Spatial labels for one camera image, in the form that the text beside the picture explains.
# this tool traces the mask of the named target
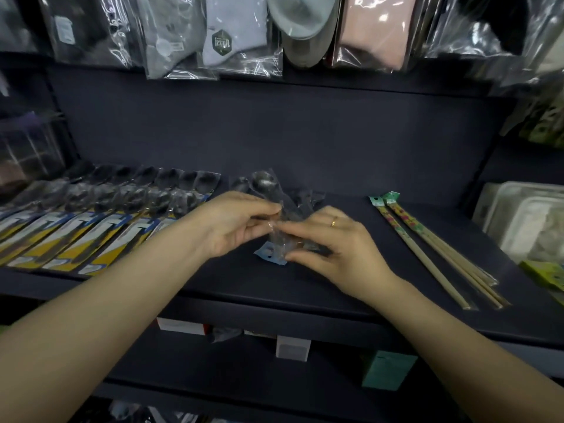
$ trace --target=display rack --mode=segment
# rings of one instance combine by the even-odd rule
[[[0,65],[17,77],[18,90],[28,99],[65,113],[72,136],[71,143],[62,143],[68,158],[206,169],[224,177],[271,167],[284,187],[328,192],[327,204],[364,223],[399,276],[469,326],[533,352],[564,350],[564,310],[457,210],[479,181],[527,180],[527,174],[513,178],[513,170],[498,162],[511,154],[498,148],[503,143],[496,135],[514,101],[487,98],[487,86],[465,79],[462,64],[424,64],[406,76],[297,71],[285,65],[282,82],[149,82],[142,73],[49,62]],[[517,151],[531,172],[545,160],[534,153],[528,158],[527,148]],[[564,180],[552,174],[542,178]],[[499,291],[513,306],[495,311],[476,297],[480,312],[457,308],[366,198],[391,189],[402,193],[410,213],[496,276]],[[162,316],[411,352],[380,315],[320,276],[256,258],[252,252],[261,244],[252,242],[206,264]],[[429,254],[447,276],[457,276]],[[0,293],[52,299],[78,284],[72,278],[0,268]],[[352,386],[321,357],[306,364],[280,362],[270,352],[267,357],[261,341],[248,338],[219,346],[223,352],[215,355],[201,341],[151,328],[97,394],[246,422],[399,421],[382,414],[385,400],[378,398],[386,395]],[[257,359],[244,372],[257,390],[233,385],[222,390],[219,381],[209,381],[213,374],[206,374],[208,381],[203,375],[192,377],[183,361],[199,359],[211,371],[223,368],[220,362],[232,354]],[[241,369],[234,371],[234,377],[243,377]],[[261,378],[261,372],[270,378]],[[292,393],[295,398],[281,404],[277,392],[291,388],[276,380],[288,374],[303,385]],[[272,381],[272,390],[259,389],[264,380]],[[310,401],[298,398],[300,392],[312,395]],[[330,404],[337,393],[350,395],[353,411]]]

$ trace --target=green hexagonal label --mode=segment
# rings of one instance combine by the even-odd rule
[[[221,56],[227,55],[231,51],[231,35],[220,30],[211,36],[213,49]]]

